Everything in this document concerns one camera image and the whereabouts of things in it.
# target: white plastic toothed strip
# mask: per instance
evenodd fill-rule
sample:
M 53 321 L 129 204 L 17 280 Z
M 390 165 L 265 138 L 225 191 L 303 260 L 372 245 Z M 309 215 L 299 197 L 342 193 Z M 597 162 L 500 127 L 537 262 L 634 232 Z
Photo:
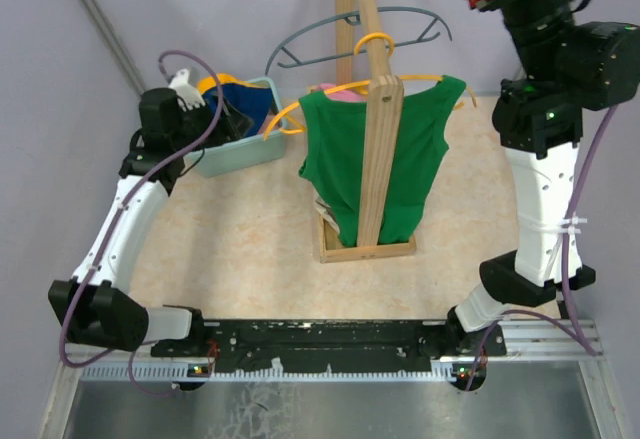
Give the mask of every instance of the white plastic toothed strip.
M 288 373 L 282 367 L 254 372 L 236 371 L 213 373 L 209 377 L 189 377 L 194 365 L 203 363 L 137 362 L 133 374 L 138 382 L 454 382 L 453 365 L 432 362 L 430 372 L 394 373 L 335 373 L 328 370 L 318 374 Z M 83 381 L 129 381 L 126 362 L 98 362 L 85 368 Z

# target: blue cloth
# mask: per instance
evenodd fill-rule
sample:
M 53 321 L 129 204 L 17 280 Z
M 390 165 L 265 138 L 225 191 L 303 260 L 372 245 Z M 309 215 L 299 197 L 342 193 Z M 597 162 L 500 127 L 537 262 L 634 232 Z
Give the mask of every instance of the blue cloth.
M 215 110 L 218 105 L 217 96 L 214 94 L 215 90 L 216 88 L 214 87 L 202 95 L 212 110 Z M 271 104 L 273 103 L 271 89 L 268 87 L 247 87 L 229 82 L 222 85 L 222 92 L 229 104 L 242 114 L 253 119 L 253 127 L 249 129 L 246 137 L 255 136 L 271 110 Z

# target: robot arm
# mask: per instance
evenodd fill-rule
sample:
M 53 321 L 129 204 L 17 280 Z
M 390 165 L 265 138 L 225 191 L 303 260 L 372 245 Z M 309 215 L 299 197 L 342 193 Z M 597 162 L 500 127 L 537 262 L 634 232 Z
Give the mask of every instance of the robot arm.
M 91 269 L 95 270 L 72 313 L 67 333 L 71 342 L 135 351 L 142 343 L 183 339 L 192 330 L 196 311 L 180 307 L 145 308 L 128 296 L 138 254 L 184 168 L 182 158 L 170 162 L 141 184 L 123 206 L 124 198 L 142 177 L 175 152 L 176 144 L 192 142 L 197 135 L 189 137 L 189 134 L 206 129 L 211 123 L 211 110 L 188 80 L 188 71 L 182 70 L 169 88 L 143 94 L 139 109 L 144 146 L 135 146 L 123 160 L 109 213 L 71 280 L 54 281 L 49 290 L 49 302 L 62 324 L 80 283 Z M 182 99 L 182 108 L 178 98 Z M 189 125 L 186 136 L 185 123 Z M 95 265 L 98 250 L 119 211 L 121 215 L 104 246 L 102 259 Z
M 582 108 L 631 100 L 640 81 L 640 30 L 633 24 L 576 25 L 572 0 L 468 0 L 472 9 L 500 10 L 526 73 L 504 80 L 493 113 L 516 189 L 519 247 L 480 265 L 482 284 L 449 313 L 463 333 L 487 327 L 510 304 L 555 300 L 562 282 L 559 237 L 569 233 L 569 285 L 595 282 L 565 215 L 573 193 Z

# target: pink garment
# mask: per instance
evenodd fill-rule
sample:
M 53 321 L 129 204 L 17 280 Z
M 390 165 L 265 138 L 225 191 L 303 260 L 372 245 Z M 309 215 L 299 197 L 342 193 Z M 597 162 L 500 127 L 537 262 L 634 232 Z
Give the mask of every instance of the pink garment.
M 327 89 L 331 89 L 332 87 L 336 87 L 336 85 L 326 83 L 326 82 L 323 84 L 318 84 L 316 86 L 317 89 L 322 89 L 323 91 L 326 91 Z M 366 100 L 357 92 L 353 92 L 349 90 L 334 92 L 333 94 L 329 94 L 327 97 L 332 101 L 341 101 L 341 102 L 365 102 Z

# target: wooden base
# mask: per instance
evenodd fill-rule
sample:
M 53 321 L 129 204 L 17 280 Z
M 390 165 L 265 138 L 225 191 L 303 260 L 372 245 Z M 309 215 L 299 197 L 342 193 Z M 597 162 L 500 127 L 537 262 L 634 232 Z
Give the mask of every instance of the wooden base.
M 344 247 L 338 239 L 338 233 L 318 214 L 318 238 L 320 241 L 320 262 L 359 261 L 362 259 L 380 259 L 384 257 L 409 256 L 416 252 L 416 238 L 412 235 L 409 242 L 372 247 Z

